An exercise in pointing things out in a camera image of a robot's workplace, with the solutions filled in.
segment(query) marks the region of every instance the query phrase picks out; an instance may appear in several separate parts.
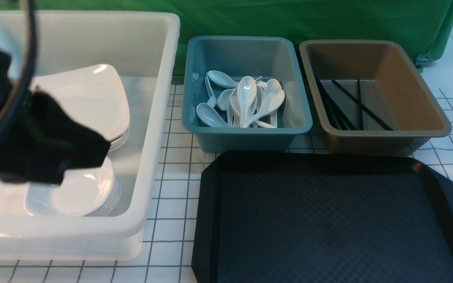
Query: metal clip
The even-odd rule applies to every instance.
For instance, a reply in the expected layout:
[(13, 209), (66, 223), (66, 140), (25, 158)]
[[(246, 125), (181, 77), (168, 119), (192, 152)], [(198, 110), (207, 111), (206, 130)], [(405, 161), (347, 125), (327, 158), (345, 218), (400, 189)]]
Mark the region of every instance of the metal clip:
[(423, 54), (423, 55), (418, 55), (417, 59), (415, 59), (415, 66), (417, 68), (427, 66), (431, 63), (433, 63), (433, 59), (431, 59), (431, 54), (429, 54), (429, 53)]

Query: black chopstick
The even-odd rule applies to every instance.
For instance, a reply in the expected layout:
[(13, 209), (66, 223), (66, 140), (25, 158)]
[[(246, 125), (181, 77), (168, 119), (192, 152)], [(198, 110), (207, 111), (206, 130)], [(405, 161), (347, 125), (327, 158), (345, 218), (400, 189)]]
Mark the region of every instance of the black chopstick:
[(316, 78), (316, 82), (318, 83), (318, 88), (320, 88), (319, 92), (321, 93), (322, 96), (325, 97), (325, 100), (327, 100), (327, 102), (331, 106), (331, 110), (338, 116), (338, 123), (340, 123), (342, 129), (347, 130), (347, 127), (345, 126), (345, 124), (347, 124), (349, 129), (357, 130), (356, 127), (354, 126), (354, 124), (349, 120), (349, 118), (347, 118), (347, 115), (344, 114), (344, 112), (340, 109), (340, 107), (338, 107), (338, 105), (328, 95), (328, 92), (326, 92), (326, 89), (324, 88), (324, 86), (322, 85), (320, 80)]
[[(359, 103), (362, 105), (363, 102), (361, 101), (361, 82), (357, 79), (357, 97), (359, 99)], [(363, 125), (363, 109), (359, 108), (359, 129), (364, 130), (365, 126)]]
[(359, 104), (359, 107), (361, 107), (361, 109), (363, 109), (366, 114), (370, 115), (370, 117), (375, 120), (377, 123), (379, 123), (379, 125), (381, 127), (383, 127), (384, 130), (387, 130), (387, 131), (392, 131), (392, 128), (389, 127), (388, 124), (386, 124), (381, 118), (379, 118), (377, 115), (375, 115), (375, 113), (373, 113), (370, 109), (368, 109), (368, 107), (366, 107), (364, 104), (362, 104), (361, 102), (358, 101), (357, 98), (354, 97), (354, 95), (352, 95), (349, 91), (347, 91), (347, 89), (345, 89), (343, 86), (341, 86), (337, 81), (335, 81), (334, 79), (331, 80), (331, 82), (337, 86), (343, 93), (345, 93), (352, 101), (356, 102), (356, 104)]
[(338, 129), (337, 122), (335, 120), (335, 116), (333, 115), (333, 111), (331, 110), (331, 106), (328, 103), (328, 100), (324, 97), (325, 91), (322, 90), (322, 88), (321, 88), (322, 86), (320, 85), (318, 78), (315, 78), (315, 80), (316, 80), (316, 84), (318, 85), (319, 94), (320, 94), (321, 100), (322, 100), (322, 105), (324, 106), (324, 111), (326, 112), (328, 121), (330, 122), (331, 127)]

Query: brown plastic bin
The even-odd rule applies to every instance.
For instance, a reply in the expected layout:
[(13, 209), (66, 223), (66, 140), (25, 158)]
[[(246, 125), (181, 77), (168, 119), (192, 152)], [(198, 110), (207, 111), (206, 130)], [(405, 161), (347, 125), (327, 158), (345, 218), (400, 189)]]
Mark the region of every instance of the brown plastic bin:
[[(448, 136), (451, 123), (401, 46), (390, 41), (309, 40), (300, 55), (329, 153), (406, 156), (430, 138)], [(359, 129), (358, 104), (335, 79), (393, 130), (384, 130), (363, 111), (364, 130), (340, 130), (330, 124), (318, 86)]]

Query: green curtain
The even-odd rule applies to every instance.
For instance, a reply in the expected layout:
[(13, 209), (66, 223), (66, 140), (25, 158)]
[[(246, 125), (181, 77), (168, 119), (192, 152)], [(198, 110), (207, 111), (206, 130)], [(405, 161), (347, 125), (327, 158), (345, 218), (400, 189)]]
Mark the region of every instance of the green curtain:
[[(439, 59), (453, 25), (453, 0), (37, 0), (40, 9), (165, 11), (181, 18), (175, 75), (199, 35), (308, 39), (383, 39), (410, 58)], [(0, 9), (15, 7), (0, 5)]]

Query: stack of plates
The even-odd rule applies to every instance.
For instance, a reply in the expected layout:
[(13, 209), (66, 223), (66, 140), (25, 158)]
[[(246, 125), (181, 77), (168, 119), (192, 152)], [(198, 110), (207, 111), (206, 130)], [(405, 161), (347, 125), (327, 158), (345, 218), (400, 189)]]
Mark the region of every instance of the stack of plates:
[(61, 186), (30, 184), (24, 206), (30, 215), (102, 217), (120, 197), (113, 164), (106, 158), (102, 167), (68, 171)]
[(122, 81), (112, 66), (35, 77), (31, 87), (36, 86), (51, 95), (74, 121), (110, 141), (110, 150), (127, 141), (131, 115)]

